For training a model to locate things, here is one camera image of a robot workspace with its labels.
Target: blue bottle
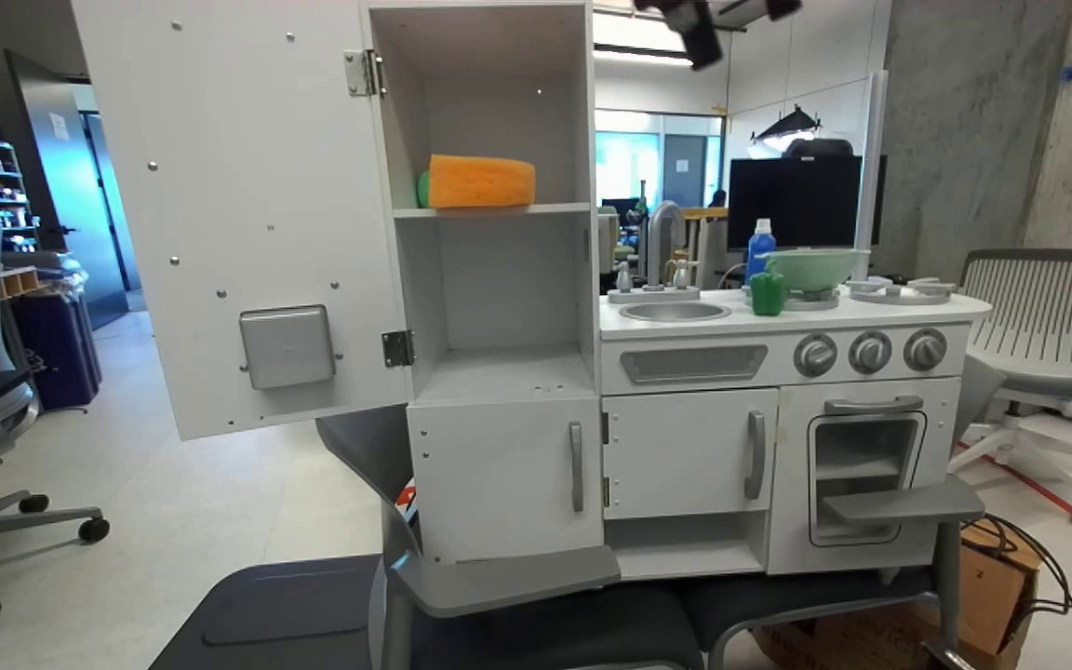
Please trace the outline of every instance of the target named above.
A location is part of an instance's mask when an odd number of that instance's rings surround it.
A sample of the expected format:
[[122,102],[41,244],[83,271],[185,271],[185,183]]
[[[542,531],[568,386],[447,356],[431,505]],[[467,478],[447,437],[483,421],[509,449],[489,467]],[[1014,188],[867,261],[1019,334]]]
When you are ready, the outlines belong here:
[[746,282],[766,271],[766,252],[773,252],[769,219],[756,219],[756,231],[747,239],[747,257],[746,257]]

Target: cabinet door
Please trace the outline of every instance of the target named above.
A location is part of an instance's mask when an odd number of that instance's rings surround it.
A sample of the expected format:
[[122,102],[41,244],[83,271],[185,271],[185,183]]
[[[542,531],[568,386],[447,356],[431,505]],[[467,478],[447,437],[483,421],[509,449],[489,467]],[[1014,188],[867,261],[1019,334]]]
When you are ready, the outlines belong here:
[[[385,334],[406,328],[385,132],[343,67],[370,44],[361,5],[76,0],[76,16],[179,433],[406,404],[408,370],[385,366]],[[331,347],[305,366],[323,373],[252,386],[240,315],[318,304],[309,344]],[[295,356],[283,330],[272,355]]]
[[603,399],[606,519],[766,510],[773,391]]
[[596,399],[412,407],[408,443],[431,559],[603,549]]

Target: orange object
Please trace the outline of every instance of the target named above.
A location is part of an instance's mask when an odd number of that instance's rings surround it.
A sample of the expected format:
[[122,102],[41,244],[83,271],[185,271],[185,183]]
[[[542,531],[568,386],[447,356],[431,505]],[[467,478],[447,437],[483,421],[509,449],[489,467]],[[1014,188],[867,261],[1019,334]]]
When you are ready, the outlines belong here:
[[530,208],[535,201],[535,163],[495,155],[429,159],[429,208]]

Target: oven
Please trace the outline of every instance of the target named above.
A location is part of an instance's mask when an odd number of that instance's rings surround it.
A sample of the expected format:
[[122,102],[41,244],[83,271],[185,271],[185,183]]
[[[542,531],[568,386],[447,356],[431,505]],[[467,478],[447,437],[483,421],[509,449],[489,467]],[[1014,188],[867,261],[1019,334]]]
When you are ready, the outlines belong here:
[[766,575],[928,566],[937,520],[849,526],[833,494],[947,478],[957,381],[783,386]]

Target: white play kitchen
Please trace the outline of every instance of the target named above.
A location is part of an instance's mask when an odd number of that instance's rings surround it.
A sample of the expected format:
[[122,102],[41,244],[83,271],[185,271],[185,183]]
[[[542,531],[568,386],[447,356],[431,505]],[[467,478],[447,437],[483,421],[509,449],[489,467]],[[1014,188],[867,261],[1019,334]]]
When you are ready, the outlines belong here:
[[[988,304],[599,298],[588,13],[79,0],[179,433],[406,407],[424,554],[450,566],[932,561],[915,505]],[[418,208],[431,152],[530,159],[535,204]]]

